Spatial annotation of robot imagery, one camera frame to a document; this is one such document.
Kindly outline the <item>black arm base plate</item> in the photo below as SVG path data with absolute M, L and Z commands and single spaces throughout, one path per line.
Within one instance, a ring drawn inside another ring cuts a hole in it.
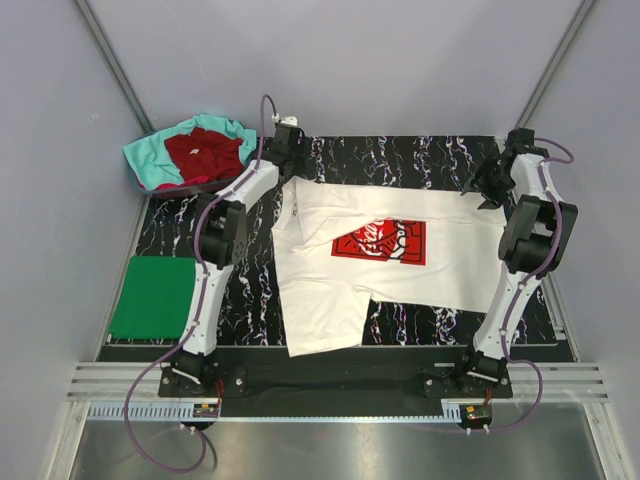
M 493 387 L 464 380 L 463 347 L 363 346 L 292 357 L 283 347 L 218 348 L 205 363 L 205 383 L 160 369 L 163 397 L 211 397 L 226 418 L 422 417 L 442 399 L 508 398 L 509 378 Z

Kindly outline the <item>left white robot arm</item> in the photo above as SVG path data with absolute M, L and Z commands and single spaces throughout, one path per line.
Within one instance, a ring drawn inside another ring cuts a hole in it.
M 275 132 L 263 153 L 236 180 L 199 201 L 194 234 L 195 284 L 180 348 L 162 368 L 161 386 L 178 397 L 222 390 L 215 350 L 227 283 L 248 248 L 247 214 L 300 156 L 305 135 L 296 117 L 273 117 Z

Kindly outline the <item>white printed t-shirt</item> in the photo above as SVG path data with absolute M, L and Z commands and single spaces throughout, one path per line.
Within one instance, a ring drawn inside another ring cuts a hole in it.
M 272 228 L 289 355 L 360 345 L 372 301 L 487 312 L 506 215 L 483 200 L 289 180 Z

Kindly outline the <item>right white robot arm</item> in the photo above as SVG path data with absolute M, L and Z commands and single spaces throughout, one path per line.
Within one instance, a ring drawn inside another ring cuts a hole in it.
M 520 318 L 542 280 L 559 266 L 578 217 L 577 206 L 557 192 L 549 168 L 552 162 L 571 164 L 573 155 L 551 157 L 538 141 L 531 129 L 509 132 L 504 150 L 486 158 L 462 190 L 482 195 L 481 210 L 497 210 L 517 196 L 498 246 L 502 265 L 496 293 L 453 374 L 465 396 L 479 397 L 507 382 Z

